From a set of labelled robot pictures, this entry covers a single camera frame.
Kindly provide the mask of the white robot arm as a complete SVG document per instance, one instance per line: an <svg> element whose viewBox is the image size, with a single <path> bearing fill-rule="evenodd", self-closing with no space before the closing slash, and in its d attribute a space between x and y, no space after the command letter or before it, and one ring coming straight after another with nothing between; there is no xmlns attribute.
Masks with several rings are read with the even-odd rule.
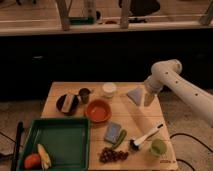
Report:
<svg viewBox="0 0 213 171"><path fill-rule="evenodd" d="M144 81L146 91L149 94L158 94L167 86L213 127L213 95L182 78L181 71L182 64L177 59L154 63L151 75Z"/></svg>

